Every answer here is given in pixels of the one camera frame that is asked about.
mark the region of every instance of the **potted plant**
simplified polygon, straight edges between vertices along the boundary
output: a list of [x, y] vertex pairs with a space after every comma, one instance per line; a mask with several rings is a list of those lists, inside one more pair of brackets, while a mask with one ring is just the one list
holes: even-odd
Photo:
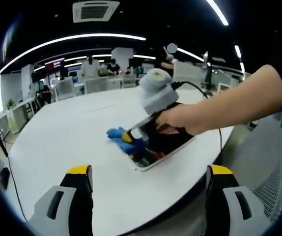
[[15, 107], [14, 101], [12, 99], [9, 99], [7, 102], [7, 110], [10, 110], [12, 107]]

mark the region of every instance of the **human hand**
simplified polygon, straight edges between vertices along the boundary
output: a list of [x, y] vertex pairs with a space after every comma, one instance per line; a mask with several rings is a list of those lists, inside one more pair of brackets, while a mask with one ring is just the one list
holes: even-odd
[[163, 111], [156, 119], [157, 129], [160, 133], [176, 133], [175, 128], [186, 128], [189, 105], [179, 104]]
[[191, 135], [206, 131], [207, 122], [204, 122], [196, 106], [196, 104], [179, 104], [163, 111], [156, 119], [157, 131], [163, 134], [174, 134], [178, 133], [175, 128], [185, 128]]

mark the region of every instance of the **wrist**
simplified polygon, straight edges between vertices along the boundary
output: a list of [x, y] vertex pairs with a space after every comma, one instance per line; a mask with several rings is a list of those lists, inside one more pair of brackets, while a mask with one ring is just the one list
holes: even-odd
[[197, 135], [208, 130], [205, 112], [200, 104], [190, 104], [184, 115], [185, 128], [188, 133]]

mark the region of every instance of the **white chair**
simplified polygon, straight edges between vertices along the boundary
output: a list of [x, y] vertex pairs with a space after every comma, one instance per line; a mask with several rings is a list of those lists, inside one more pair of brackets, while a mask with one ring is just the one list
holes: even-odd
[[136, 86], [136, 75], [135, 74], [122, 75], [122, 84], [121, 84], [122, 89], [133, 88], [135, 86]]
[[109, 77], [99, 77], [95, 79], [84, 80], [85, 94], [106, 91], [108, 79]]
[[56, 101], [64, 100], [70, 97], [75, 97], [76, 93], [73, 87], [72, 78], [67, 78], [58, 81], [55, 85]]
[[120, 89], [121, 88], [121, 81], [120, 80], [108, 80], [107, 83], [107, 90], [115, 90], [115, 89]]

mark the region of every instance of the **black cable on floor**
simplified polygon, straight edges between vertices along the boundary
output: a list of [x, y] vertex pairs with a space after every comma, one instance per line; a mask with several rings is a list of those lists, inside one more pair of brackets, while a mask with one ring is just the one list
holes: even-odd
[[7, 159], [8, 159], [8, 163], [9, 163], [10, 173], [11, 173], [11, 176], [12, 176], [12, 179], [13, 179], [13, 184], [14, 184], [14, 188], [15, 188], [15, 193], [16, 193], [17, 198], [18, 198], [19, 206], [20, 206], [22, 215], [23, 215], [25, 221], [27, 222], [28, 220], [27, 220], [27, 218], [26, 218], [25, 215], [24, 215], [23, 208], [22, 208], [22, 205], [21, 205], [21, 201], [20, 201], [20, 198], [19, 198], [18, 189], [17, 189], [17, 184], [15, 183], [15, 180], [14, 180], [14, 177], [13, 177], [13, 174], [12, 174], [12, 169], [11, 169], [11, 164], [10, 164], [10, 158], [7, 157]]
[[[195, 88], [197, 88], [202, 94], [204, 97], [206, 97], [206, 99], [208, 99], [209, 97], [205, 94], [205, 92], [202, 91], [202, 89], [200, 89], [197, 85], [189, 82], [189, 81], [179, 81], [179, 82], [174, 82], [171, 84], [171, 86], [173, 87], [174, 90], [176, 90], [177, 88], [181, 87], [182, 85], [184, 84], [189, 84]], [[222, 132], [221, 132], [221, 129], [219, 129], [219, 133], [220, 133], [220, 148], [221, 148], [221, 151], [220, 151], [220, 154], [219, 154], [219, 157], [221, 158], [222, 157]]]
[[[5, 143], [6, 143], [5, 138], [3, 138], [3, 140], [4, 140], [4, 148], [7, 150], [7, 146], [6, 146], [6, 144], [5, 144]], [[27, 220], [27, 218], [26, 218], [25, 215], [24, 215], [23, 208], [22, 208], [22, 205], [21, 205], [21, 201], [20, 201], [20, 198], [19, 198], [18, 189], [17, 189], [17, 184], [16, 184], [16, 182], [15, 182], [15, 180], [14, 180], [14, 177], [13, 177], [13, 174], [12, 174], [12, 169], [11, 169], [11, 164], [10, 164], [10, 158], [9, 158], [9, 156], [6, 156], [6, 159], [8, 159], [9, 170], [10, 170], [10, 174], [11, 174], [11, 177], [12, 177], [12, 180], [13, 180], [14, 189], [15, 189], [15, 193], [16, 193], [16, 195], [17, 195], [17, 199], [18, 199], [18, 203], [19, 203], [21, 212], [22, 212], [22, 215], [23, 215], [25, 221], [27, 222], [28, 220]]]

